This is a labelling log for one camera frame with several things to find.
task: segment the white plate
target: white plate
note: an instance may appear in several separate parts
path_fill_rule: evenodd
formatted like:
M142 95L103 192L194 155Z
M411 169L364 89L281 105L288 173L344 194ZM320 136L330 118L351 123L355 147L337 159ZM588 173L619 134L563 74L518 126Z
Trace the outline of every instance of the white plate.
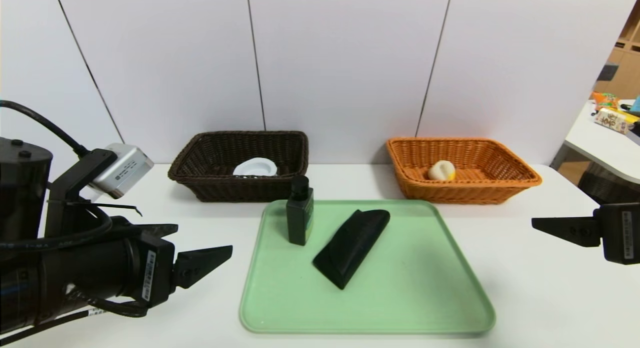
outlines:
M272 160L256 157L238 164L233 171L236 176L274 176L278 168Z

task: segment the barcode label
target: barcode label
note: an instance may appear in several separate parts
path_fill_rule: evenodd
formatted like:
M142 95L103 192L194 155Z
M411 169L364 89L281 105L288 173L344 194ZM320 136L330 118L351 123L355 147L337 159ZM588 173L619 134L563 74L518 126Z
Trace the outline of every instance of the barcode label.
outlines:
M630 211L622 211L622 245L624 259L634 259L634 226Z
M101 309L90 309L88 312L88 316L91 317L91 316L95 316L96 314L103 314L103 313L105 313L105 311Z
M156 268L156 254L149 251L146 254L146 268L144 269L144 284L142 285L142 298L149 302L151 298L151 284L154 281L154 269Z

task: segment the wicker basket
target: wicker basket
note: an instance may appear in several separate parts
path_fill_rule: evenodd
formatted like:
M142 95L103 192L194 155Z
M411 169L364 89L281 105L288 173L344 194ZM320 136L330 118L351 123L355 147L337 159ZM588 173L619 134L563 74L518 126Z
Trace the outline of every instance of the wicker basket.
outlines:
M542 178L499 142L484 138L393 138L386 142L395 176L407 198L435 203L496 204ZM455 166L455 179L430 180L440 160Z
M197 134L169 169L202 202L271 202L290 196L291 179L309 165L309 141L299 131L226 131ZM242 162L272 160L278 175L234 176Z

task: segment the white desk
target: white desk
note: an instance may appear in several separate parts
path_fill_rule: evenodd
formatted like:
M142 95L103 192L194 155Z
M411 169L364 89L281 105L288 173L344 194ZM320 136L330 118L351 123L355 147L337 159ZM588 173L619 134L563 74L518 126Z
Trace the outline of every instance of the white desk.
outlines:
M620 100L633 104L634 100ZM618 177L640 184L640 145L628 137L594 123L595 104L589 100L573 124L564 143Z
M368 347L388 348L637 348L640 268L604 260L531 228L532 216L582 216L597 207L546 166L544 183L502 205L438 205L496 311L493 330L475 337L428 335L257 335L238 318L264 203L201 203L167 179L158 165L128 195L144 214L109 210L135 223L178 223L167 237L176 249L233 244L233 257L189 290L142 319L103 314L48 330L14 347ZM312 165L318 200L401 198L391 166ZM347 177L349 187L334 181Z

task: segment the green tray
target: green tray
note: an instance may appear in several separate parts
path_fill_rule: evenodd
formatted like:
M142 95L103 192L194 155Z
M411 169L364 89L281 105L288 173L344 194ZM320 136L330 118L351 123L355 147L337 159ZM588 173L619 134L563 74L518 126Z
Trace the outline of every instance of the green tray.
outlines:
M356 210L391 220L341 291L313 259ZM425 201L316 201L306 246L288 242L286 201L262 215L240 320L269 334L477 334L496 314L437 209Z

